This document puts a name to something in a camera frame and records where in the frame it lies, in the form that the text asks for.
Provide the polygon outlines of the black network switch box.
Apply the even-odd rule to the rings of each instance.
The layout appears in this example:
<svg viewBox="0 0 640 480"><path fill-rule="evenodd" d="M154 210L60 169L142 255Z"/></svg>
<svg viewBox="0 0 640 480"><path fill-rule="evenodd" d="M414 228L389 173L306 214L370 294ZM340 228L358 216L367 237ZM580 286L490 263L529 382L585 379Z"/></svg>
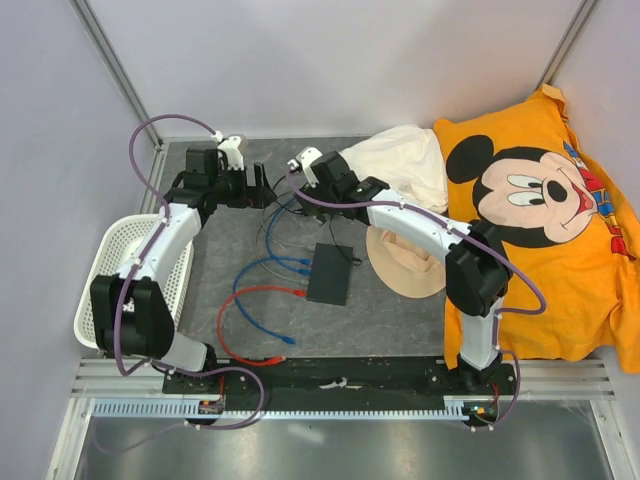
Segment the black network switch box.
<svg viewBox="0 0 640 480"><path fill-rule="evenodd" d="M353 248L346 251L353 254ZM352 265L337 251L334 244L317 243L307 286L308 301L336 306L347 304Z"/></svg>

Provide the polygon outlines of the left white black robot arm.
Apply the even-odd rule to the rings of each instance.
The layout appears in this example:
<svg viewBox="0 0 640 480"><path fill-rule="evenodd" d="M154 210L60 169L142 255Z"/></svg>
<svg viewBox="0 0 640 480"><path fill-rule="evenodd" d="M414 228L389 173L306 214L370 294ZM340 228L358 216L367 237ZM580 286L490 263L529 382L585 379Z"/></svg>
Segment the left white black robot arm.
<svg viewBox="0 0 640 480"><path fill-rule="evenodd" d="M90 284L97 347L116 358L149 361L163 373L168 394L212 393L220 383L215 349L178 332L162 288L218 206L263 209L275 201L263 165L253 171L250 184L241 153L227 142L188 149L184 170L132 258Z"/></svg>

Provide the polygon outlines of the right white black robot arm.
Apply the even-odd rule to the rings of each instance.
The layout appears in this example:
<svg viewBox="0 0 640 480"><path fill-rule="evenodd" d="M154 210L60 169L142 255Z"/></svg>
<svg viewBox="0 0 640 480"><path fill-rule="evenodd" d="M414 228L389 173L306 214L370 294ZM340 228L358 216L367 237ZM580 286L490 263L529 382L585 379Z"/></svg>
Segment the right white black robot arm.
<svg viewBox="0 0 640 480"><path fill-rule="evenodd" d="M454 371L469 393L489 387L501 362L495 328L511 279L495 228L424 209L375 177L360 180L336 152L321 154L310 148L287 166L289 182L298 173L306 179L294 191L307 214L318 220L338 214L387 230L425 250L444 267L447 299L463 320L463 344Z"/></svg>

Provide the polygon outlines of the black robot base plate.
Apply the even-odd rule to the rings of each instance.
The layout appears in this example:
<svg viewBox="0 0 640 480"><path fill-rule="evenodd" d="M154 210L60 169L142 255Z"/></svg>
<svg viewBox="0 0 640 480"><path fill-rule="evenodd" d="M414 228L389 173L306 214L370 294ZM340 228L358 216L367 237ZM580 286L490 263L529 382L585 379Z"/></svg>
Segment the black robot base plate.
<svg viewBox="0 0 640 480"><path fill-rule="evenodd" d="M401 390L428 395L511 395L517 376L509 363L496 360L478 373L463 366L448 369L436 356L297 357L272 366L251 366L265 388L332 389L354 387Z"/></svg>

